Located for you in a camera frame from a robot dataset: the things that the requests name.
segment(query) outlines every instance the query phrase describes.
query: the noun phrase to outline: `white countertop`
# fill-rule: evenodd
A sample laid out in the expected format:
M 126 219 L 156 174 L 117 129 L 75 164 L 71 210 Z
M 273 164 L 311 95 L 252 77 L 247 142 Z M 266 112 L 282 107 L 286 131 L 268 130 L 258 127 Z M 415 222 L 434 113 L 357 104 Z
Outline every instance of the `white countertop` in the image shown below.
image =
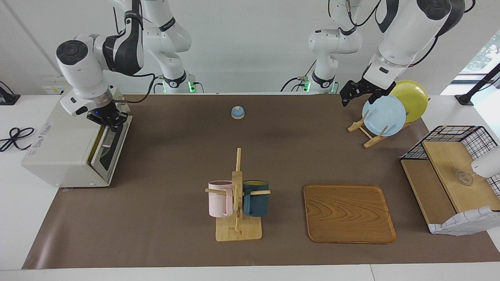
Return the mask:
M 40 130 L 60 96 L 26 95 L 15 106 L 0 107 L 0 138 L 12 127 Z M 473 107 L 459 105 L 453 96 L 432 96 L 422 117 L 429 130 L 439 125 L 480 125 L 493 135 Z M 33 137 L 19 142 L 28 145 Z M 75 268 L 20 270 L 57 189 L 21 167 L 25 151 L 0 153 L 0 280 L 239 280 L 303 281 L 424 281 L 498 280 L 500 262 L 456 264 L 381 264 L 248 267 Z M 500 249 L 500 227 L 488 231 Z

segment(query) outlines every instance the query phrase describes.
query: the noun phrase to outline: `plate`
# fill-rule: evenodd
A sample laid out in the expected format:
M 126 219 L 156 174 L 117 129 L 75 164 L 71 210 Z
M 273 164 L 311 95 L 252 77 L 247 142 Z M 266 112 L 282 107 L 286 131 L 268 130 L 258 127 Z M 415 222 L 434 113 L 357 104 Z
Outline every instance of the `plate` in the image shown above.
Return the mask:
M 407 123 L 419 119 L 426 112 L 429 103 L 427 91 L 415 81 L 397 81 L 396 87 L 390 92 L 390 95 L 396 97 L 403 104 L 404 110 L 407 112 Z
M 364 119 L 366 128 L 375 135 L 379 135 L 386 126 L 387 130 L 382 137 L 389 137 L 399 132 L 405 125 L 405 106 L 395 96 L 388 95 L 377 99 L 373 104 L 368 101 L 363 106 L 361 116 L 368 115 Z

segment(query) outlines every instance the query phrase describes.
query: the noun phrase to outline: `yellow plate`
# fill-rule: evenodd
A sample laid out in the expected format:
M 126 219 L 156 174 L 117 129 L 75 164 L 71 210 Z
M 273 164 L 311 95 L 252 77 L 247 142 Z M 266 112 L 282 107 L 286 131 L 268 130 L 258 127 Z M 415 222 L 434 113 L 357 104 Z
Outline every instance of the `yellow plate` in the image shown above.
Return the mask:
M 406 123 L 419 119 L 426 112 L 429 97 L 426 89 L 419 83 L 411 80 L 397 81 L 390 94 L 404 105 Z

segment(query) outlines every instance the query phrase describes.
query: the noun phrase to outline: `teal mug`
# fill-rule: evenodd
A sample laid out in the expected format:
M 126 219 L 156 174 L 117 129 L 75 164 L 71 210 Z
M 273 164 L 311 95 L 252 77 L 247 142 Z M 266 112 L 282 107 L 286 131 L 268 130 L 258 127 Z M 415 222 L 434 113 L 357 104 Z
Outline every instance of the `teal mug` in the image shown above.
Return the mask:
M 245 180 L 243 182 L 243 214 L 250 217 L 263 217 L 268 213 L 268 194 L 250 195 L 252 191 L 269 190 L 269 182 Z

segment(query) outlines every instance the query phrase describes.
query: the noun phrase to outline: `white cloth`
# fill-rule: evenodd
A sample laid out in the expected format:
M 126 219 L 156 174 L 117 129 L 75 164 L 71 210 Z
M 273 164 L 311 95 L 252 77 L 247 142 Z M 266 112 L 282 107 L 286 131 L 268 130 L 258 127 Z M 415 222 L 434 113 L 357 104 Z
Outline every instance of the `white cloth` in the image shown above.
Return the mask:
M 500 226 L 500 211 L 490 206 L 467 210 L 452 216 L 443 224 L 429 224 L 432 234 L 470 235 Z

